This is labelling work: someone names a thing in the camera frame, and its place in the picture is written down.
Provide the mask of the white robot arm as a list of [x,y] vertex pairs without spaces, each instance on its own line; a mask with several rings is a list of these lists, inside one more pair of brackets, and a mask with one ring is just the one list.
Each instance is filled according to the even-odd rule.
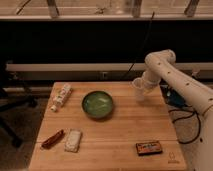
[[195,170],[213,171],[213,89],[176,69],[175,61],[172,50],[149,53],[145,57],[147,69],[142,75],[142,87],[152,90],[163,79],[204,118]]

